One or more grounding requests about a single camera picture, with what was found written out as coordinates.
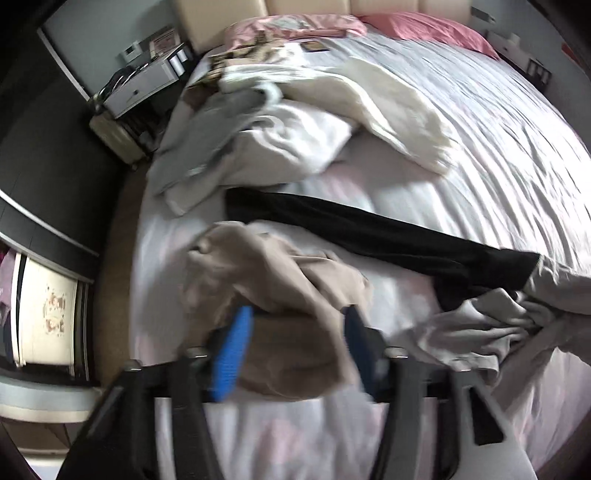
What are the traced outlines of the white nightstand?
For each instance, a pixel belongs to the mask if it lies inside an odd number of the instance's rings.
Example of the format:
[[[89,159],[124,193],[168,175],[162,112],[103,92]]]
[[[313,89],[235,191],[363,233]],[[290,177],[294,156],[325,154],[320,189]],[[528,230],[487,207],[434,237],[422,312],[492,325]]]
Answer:
[[[185,79],[192,61],[192,49],[183,42],[141,67],[122,68],[92,96],[90,105],[96,113],[108,111],[117,119],[152,95]]]
[[[552,73],[532,54],[524,51],[510,39],[492,31],[486,33],[486,39],[506,63],[511,65],[541,93],[546,92]]]

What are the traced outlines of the beige garment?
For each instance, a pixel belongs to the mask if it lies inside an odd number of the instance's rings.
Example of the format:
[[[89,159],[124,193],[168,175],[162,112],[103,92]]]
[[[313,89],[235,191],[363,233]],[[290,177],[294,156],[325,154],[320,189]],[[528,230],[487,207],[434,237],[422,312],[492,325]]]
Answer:
[[[370,281],[330,252],[307,254],[239,222],[217,223],[187,252],[183,344],[204,344],[239,303],[254,308],[238,382],[284,401],[313,399],[353,383],[342,309],[367,313]]]

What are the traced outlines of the beige padded headboard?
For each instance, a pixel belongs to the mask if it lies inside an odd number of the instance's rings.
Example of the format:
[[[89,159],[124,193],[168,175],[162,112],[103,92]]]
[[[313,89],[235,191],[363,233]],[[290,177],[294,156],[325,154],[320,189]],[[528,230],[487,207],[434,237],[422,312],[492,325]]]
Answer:
[[[369,15],[420,12],[468,24],[470,0],[176,0],[175,13],[194,50],[223,43],[230,25],[249,18],[284,14]]]

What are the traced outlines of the white left nightstand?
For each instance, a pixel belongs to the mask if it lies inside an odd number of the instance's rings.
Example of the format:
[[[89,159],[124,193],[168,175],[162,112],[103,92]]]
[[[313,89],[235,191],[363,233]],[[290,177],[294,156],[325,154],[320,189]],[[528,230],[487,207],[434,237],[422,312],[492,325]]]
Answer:
[[[183,42],[141,67],[122,68],[92,96],[90,105],[96,113],[108,111],[117,119],[152,95],[185,79],[192,61],[192,49]]]

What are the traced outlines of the cream white blanket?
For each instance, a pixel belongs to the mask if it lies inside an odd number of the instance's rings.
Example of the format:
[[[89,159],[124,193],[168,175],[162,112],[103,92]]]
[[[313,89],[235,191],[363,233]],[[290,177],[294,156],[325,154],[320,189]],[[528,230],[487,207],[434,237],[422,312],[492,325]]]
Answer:
[[[259,84],[358,122],[433,173],[445,175],[456,166],[456,128],[425,95],[380,65],[356,57],[332,67],[238,64],[225,67],[218,81],[224,93]]]

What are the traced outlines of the pink pillow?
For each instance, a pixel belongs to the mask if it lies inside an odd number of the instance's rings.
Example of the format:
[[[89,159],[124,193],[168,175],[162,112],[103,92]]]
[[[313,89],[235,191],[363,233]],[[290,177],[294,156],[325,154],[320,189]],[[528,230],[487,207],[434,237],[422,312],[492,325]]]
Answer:
[[[252,44],[259,34],[266,38],[296,40],[315,37],[367,35],[367,26],[348,14],[287,14],[257,17],[232,24],[225,30],[224,44],[228,49]]]
[[[378,13],[360,19],[394,40],[439,42],[500,59],[480,33],[453,20],[417,12]]]

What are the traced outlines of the right pink pillow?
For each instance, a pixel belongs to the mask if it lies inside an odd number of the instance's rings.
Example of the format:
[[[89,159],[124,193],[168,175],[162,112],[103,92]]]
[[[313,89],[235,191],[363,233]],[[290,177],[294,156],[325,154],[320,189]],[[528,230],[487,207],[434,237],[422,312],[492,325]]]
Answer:
[[[500,59],[480,33],[453,20],[417,12],[378,13],[360,19],[394,40],[439,42]]]

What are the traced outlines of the grey black raglan shirt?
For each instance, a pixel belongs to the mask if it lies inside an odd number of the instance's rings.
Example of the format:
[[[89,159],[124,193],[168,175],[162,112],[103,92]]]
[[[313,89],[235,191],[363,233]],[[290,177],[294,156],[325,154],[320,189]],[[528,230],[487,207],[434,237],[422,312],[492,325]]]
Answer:
[[[499,377],[504,361],[560,349],[590,360],[590,276],[544,255],[499,249],[310,196],[231,188],[226,217],[300,227],[358,256],[425,275],[440,313],[418,348],[456,370]]]

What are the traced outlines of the white right nightstand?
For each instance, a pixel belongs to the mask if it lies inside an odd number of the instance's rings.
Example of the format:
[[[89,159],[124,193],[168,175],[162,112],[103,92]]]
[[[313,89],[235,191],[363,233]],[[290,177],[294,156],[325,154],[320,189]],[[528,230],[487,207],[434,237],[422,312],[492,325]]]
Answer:
[[[492,31],[486,33],[486,39],[506,63],[511,65],[541,93],[546,92],[552,73],[532,54],[524,51],[510,39]]]

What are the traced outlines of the light grey garment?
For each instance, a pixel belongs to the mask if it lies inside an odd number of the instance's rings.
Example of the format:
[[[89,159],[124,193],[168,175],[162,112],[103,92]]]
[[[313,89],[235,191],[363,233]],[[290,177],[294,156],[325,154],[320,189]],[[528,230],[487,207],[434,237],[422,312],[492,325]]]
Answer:
[[[161,143],[148,190],[182,216],[218,187],[267,187],[322,173],[355,130],[355,122],[284,99],[270,84],[216,93]]]

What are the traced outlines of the left pink pillow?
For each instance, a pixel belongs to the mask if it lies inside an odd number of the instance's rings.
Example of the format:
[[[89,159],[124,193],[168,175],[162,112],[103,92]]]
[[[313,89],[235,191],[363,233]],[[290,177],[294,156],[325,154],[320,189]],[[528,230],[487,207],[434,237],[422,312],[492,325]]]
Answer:
[[[315,37],[367,35],[367,26],[348,14],[287,14],[257,17],[232,24],[225,30],[224,44],[228,49],[252,44],[259,34],[266,38],[296,40]]]

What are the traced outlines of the dark sliding wardrobe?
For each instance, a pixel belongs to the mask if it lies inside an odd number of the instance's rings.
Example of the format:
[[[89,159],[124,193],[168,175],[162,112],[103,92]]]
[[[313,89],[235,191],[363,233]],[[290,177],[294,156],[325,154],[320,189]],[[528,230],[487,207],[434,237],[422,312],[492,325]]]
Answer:
[[[1,53],[1,237],[94,281],[129,168],[39,36],[13,41]]]

